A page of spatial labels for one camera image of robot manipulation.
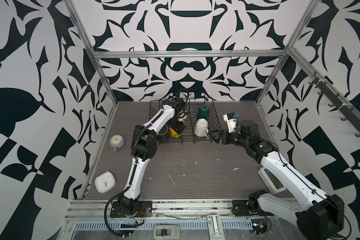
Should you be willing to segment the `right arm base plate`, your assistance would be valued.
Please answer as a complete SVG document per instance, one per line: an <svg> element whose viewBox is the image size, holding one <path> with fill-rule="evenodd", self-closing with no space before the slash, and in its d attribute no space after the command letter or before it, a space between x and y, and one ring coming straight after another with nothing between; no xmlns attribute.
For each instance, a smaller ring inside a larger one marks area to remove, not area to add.
<svg viewBox="0 0 360 240"><path fill-rule="evenodd" d="M274 216L269 212L261 210L258 203L254 200L233 200L232 213L237 217L243 216Z"/></svg>

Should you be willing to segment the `yellow mug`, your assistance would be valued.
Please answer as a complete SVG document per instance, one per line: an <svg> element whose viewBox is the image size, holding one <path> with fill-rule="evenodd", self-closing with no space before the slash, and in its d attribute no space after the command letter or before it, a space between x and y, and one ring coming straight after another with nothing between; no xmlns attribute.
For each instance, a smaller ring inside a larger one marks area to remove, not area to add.
<svg viewBox="0 0 360 240"><path fill-rule="evenodd" d="M173 138L179 138L183 134L183 132L174 132L170 127L169 127L169 129L170 129L170 134Z"/></svg>

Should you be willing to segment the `cream white mug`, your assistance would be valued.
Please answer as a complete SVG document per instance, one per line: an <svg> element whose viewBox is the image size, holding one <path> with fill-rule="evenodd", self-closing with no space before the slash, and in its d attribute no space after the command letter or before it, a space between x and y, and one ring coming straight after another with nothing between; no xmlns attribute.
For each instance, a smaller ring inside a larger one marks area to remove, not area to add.
<svg viewBox="0 0 360 240"><path fill-rule="evenodd" d="M204 119L200 119L197 121L194 133L197 137L207 137L208 136L208 121Z"/></svg>

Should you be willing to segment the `green mug white inside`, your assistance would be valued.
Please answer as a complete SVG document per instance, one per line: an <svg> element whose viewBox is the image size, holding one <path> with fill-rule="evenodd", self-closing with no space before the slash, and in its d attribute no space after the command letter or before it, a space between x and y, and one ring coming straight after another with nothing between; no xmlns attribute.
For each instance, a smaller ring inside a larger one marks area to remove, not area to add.
<svg viewBox="0 0 360 240"><path fill-rule="evenodd" d="M209 112L210 112L209 106L201 105L198 108L197 120L204 119L204 120L208 121L209 120Z"/></svg>

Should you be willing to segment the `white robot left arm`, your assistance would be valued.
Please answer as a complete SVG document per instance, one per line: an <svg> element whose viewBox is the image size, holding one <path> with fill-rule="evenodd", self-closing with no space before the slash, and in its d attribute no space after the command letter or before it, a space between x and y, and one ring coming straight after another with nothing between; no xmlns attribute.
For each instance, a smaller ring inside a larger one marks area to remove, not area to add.
<svg viewBox="0 0 360 240"><path fill-rule="evenodd" d="M183 119L188 116L186 101L179 96L163 100L159 111L144 125L136 125L131 145L132 166L127 184L117 197L120 212L133 215L138 207L141 184L149 161L158 148L158 135L164 126L182 135L186 128Z"/></svg>

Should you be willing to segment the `black mug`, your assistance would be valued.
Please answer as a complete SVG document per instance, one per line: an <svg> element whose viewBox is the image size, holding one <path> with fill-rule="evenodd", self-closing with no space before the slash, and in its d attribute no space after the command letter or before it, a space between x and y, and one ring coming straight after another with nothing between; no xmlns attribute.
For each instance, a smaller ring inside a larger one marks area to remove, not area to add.
<svg viewBox="0 0 360 240"><path fill-rule="evenodd" d="M159 142L167 142L171 137L169 127L164 125L158 133L158 141Z"/></svg>

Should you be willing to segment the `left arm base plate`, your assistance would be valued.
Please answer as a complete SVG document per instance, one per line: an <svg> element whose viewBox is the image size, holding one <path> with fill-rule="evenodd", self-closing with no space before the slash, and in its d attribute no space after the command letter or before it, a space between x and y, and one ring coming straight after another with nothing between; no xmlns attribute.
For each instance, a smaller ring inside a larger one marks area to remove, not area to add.
<svg viewBox="0 0 360 240"><path fill-rule="evenodd" d="M142 218L145 215L151 213L153 207L152 201L127 201L122 203L121 201L115 201L111 207L111 218L124 218L128 216Z"/></svg>

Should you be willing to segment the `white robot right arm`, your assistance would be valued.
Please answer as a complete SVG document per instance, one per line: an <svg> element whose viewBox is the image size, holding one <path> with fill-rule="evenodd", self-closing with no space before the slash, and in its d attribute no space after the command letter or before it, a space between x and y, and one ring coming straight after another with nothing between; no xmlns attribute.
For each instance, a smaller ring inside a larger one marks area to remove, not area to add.
<svg viewBox="0 0 360 240"><path fill-rule="evenodd" d="M252 120L227 120L228 130L209 131L216 143L242 147L264 169L272 173L299 205L257 191L249 200L255 209L272 213L295 225L308 240L327 240L344 229L344 201L311 183L280 154L277 145L263 139Z"/></svg>

